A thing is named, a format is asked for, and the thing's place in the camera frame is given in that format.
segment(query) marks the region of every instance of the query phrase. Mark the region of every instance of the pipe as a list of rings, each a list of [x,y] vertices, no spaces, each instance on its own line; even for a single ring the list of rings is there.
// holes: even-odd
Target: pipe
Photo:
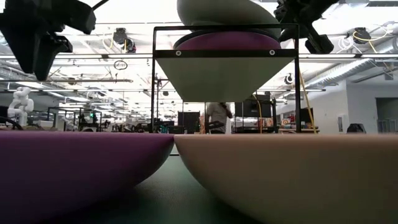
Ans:
[[[46,80],[46,81],[37,81],[37,80],[0,80],[0,83],[16,83],[16,82],[32,82],[32,83],[89,83],[89,82],[129,82],[132,83],[133,80],[122,79],[122,80]]]
[[[376,46],[379,54],[396,54],[398,53],[398,38],[394,37]],[[367,50],[364,54],[374,54],[373,50]],[[363,71],[369,70],[376,66],[373,58],[364,58],[348,64],[337,65],[317,77],[307,82],[306,88],[315,85],[327,85],[332,82],[344,80],[352,75],[356,75]]]

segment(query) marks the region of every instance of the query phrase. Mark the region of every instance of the table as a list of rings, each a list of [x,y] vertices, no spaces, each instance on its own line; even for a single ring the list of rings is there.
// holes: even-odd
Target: table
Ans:
[[[179,156],[170,156],[146,181],[123,198],[41,224],[260,224],[204,189]]]

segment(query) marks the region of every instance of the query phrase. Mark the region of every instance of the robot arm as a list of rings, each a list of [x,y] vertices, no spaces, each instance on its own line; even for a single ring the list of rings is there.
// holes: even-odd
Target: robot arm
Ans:
[[[274,11],[276,19],[281,24],[299,24],[300,38],[308,38],[305,43],[311,54],[328,54],[334,46],[326,35],[319,35],[312,23],[321,18],[322,14],[339,0],[278,0]],[[296,30],[285,29],[280,41],[293,39]]]
[[[27,95],[30,93],[30,88],[29,87],[19,87],[17,88],[17,91],[15,92],[15,96],[18,98],[25,98]]]
[[[94,7],[78,0],[9,0],[0,13],[0,30],[21,69],[46,80],[55,56],[72,53],[68,39],[58,36],[66,26],[91,34],[95,28]]]

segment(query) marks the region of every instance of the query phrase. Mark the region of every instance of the ceiling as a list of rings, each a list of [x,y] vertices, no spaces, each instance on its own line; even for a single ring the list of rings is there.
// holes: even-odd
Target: ceiling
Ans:
[[[93,6],[98,0],[84,0],[83,2]],[[258,2],[263,8],[272,12],[277,3],[275,2]],[[177,14],[177,0],[110,0],[103,7],[99,8],[95,13],[97,17],[97,25],[95,31],[91,35],[84,35],[81,32],[66,28],[62,35],[66,36],[73,44],[74,54],[122,54],[120,47],[112,45],[112,33],[116,28],[126,28],[129,38],[134,40],[138,54],[143,58],[124,59],[125,64],[117,64],[119,59],[75,59],[54,61],[54,65],[50,71],[50,78],[59,79],[84,79],[84,80],[110,80],[114,82],[78,82],[76,85],[68,83],[51,84],[56,90],[62,89],[101,89],[101,90],[129,90],[129,91],[107,91],[104,96],[100,96],[93,92],[81,91],[78,97],[95,99],[96,103],[105,103],[109,98],[118,99],[119,111],[134,110],[139,116],[148,116],[150,113],[150,90],[151,82],[151,53],[152,53],[152,34],[155,26],[180,26],[180,19]],[[320,34],[327,34],[335,45],[333,53],[345,54],[356,53],[358,51],[366,51],[370,49],[368,44],[358,45],[352,44],[350,39],[345,39],[347,32],[355,27],[365,27],[368,31],[373,31],[372,37],[379,40],[374,42],[377,45],[384,42],[389,37],[398,32],[396,24],[386,25],[388,22],[396,21],[398,7],[365,7],[365,4],[335,4],[323,15],[323,19],[316,21],[314,27]],[[157,49],[172,49],[173,44],[189,32],[173,31],[161,32],[157,38]],[[305,40],[300,41],[300,53],[307,54],[308,50],[304,46]],[[293,43],[287,41],[282,43],[284,48],[292,48]],[[0,54],[12,54],[7,45],[0,44]],[[7,60],[6,62],[17,66],[15,60]],[[305,80],[309,80],[321,72],[328,70],[338,64],[337,61],[317,60],[308,62],[302,60],[300,69]],[[127,65],[127,69],[118,70],[119,66]],[[363,76],[380,72],[382,68],[375,68],[367,71],[366,74],[357,74],[356,77],[350,78],[355,80]],[[157,77],[166,79],[166,75],[161,68],[157,68]],[[284,83],[284,77],[294,72],[294,64],[288,64],[278,74],[265,83],[260,91],[264,89],[291,88]],[[372,78],[366,80],[369,82],[381,82],[380,78]],[[121,80],[130,80],[131,82],[121,82]],[[175,116],[177,111],[203,111],[203,103],[183,104],[179,95],[175,92],[174,87],[169,82],[162,82],[162,91],[167,91],[165,96],[162,92],[159,94],[159,115]],[[83,103],[83,101],[72,100],[72,98],[62,98],[56,94],[52,95],[62,102]],[[113,109],[104,109],[104,113],[112,113]]]

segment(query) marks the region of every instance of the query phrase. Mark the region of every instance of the air duct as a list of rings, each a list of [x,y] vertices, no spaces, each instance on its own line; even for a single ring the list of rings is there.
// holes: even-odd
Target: air duct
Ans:
[[[0,62],[0,78],[20,80],[21,82],[33,80],[32,78],[25,76],[23,72],[18,72],[16,69],[8,68],[6,65],[2,66],[1,63],[2,62]],[[43,85],[49,89],[52,89],[54,87],[53,85],[49,85],[49,84],[45,84],[45,83],[43,83],[41,85]],[[65,97],[76,96],[76,94],[74,94],[74,93],[65,93],[64,95],[65,95]]]
[[[398,53],[398,38],[394,37],[375,47],[379,54],[396,54]],[[368,50],[364,54],[374,54],[373,50]],[[327,85],[329,83],[336,83],[344,80],[352,75],[369,70],[376,66],[376,61],[373,58],[364,58],[357,61],[337,65],[317,77],[307,81],[306,88],[314,87],[315,85]]]

